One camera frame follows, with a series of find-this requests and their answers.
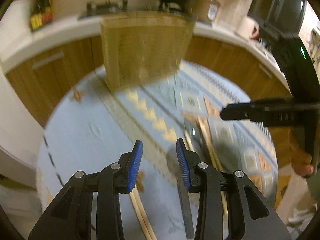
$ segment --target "mug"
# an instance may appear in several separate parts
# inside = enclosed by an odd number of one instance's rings
[[[259,35],[259,24],[252,18],[246,16],[242,19],[238,28],[236,29],[236,34],[248,39],[255,39]]]

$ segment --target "wooden cabinet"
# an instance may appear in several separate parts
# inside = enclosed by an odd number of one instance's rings
[[[237,84],[252,100],[291,96],[266,66],[240,47],[193,36],[185,59],[226,77]],[[279,167],[290,162],[288,130],[288,128],[269,128]]]
[[[290,93],[256,57],[238,46],[193,36],[186,60],[228,78],[252,100],[289,97]],[[65,93],[103,64],[101,37],[70,42],[43,52],[7,73],[7,78],[32,116],[43,127]],[[278,164],[290,161],[287,128],[269,128]]]
[[[94,66],[100,67],[103,65],[103,54],[102,54],[102,41],[101,36],[96,36],[91,38],[92,46],[92,56],[94,61]]]
[[[44,127],[65,93],[94,69],[91,39],[87,38],[45,51],[6,76],[22,103]]]

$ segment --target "cabinet handle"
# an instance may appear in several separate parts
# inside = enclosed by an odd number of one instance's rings
[[[258,67],[264,72],[266,73],[266,75],[269,77],[269,78],[272,78],[272,75],[268,72],[268,70],[266,70],[264,68],[264,66],[262,64],[258,64]]]
[[[39,68],[39,67],[41,67],[43,65],[46,65],[46,64],[48,64],[50,62],[53,62],[53,61],[55,61],[55,60],[57,60],[59,58],[63,58],[63,57],[64,57],[63,51],[58,52],[58,53],[53,54],[52,56],[50,56],[48,58],[44,58],[44,59],[39,60],[38,62],[34,63],[31,68],[32,69]]]

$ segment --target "cabinet door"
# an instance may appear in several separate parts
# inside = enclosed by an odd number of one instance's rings
[[[91,38],[92,55],[94,61],[94,67],[100,67],[104,64],[103,54],[102,54],[102,41],[101,36],[96,36]]]
[[[92,70],[94,63],[88,38],[45,51],[6,76],[22,103],[44,127],[63,96]]]
[[[205,66],[215,71],[215,60],[217,59],[220,46],[220,41],[200,36],[193,36],[185,55],[185,60]]]
[[[214,52],[215,50],[216,47],[211,50],[212,53],[210,55],[212,70],[237,84],[232,78],[238,77],[234,73],[239,72],[238,60],[245,52],[244,49],[231,44],[221,43],[219,49]]]

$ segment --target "person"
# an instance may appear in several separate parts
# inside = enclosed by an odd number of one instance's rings
[[[320,138],[320,125],[318,125],[317,137]],[[291,166],[294,172],[302,177],[313,173],[313,166],[310,164],[312,156],[299,147],[299,143],[293,134],[292,129],[289,130],[289,150],[291,151]]]
[[[318,124],[316,137],[320,139],[320,123]],[[311,165],[312,156],[300,148],[291,129],[288,139],[289,150],[291,151],[291,166],[294,172],[302,177],[311,175],[313,172],[313,166]],[[307,185],[311,196],[320,203],[320,171],[315,176],[307,179]]]

